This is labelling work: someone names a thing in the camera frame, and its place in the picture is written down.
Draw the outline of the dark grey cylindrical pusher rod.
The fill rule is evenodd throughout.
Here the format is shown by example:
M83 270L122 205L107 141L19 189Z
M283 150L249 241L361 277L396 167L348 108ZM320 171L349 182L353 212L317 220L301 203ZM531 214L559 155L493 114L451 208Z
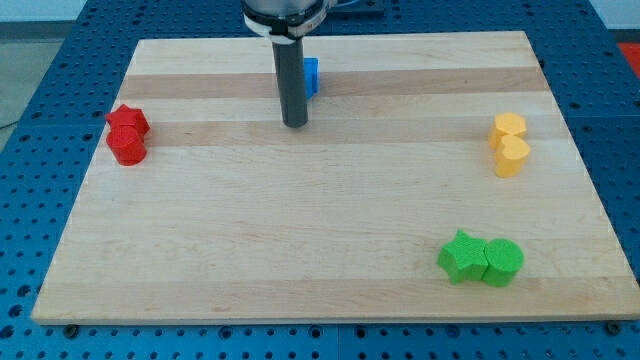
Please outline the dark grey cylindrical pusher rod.
M282 121L289 128L300 128L308 122L304 73L303 42L273 46Z

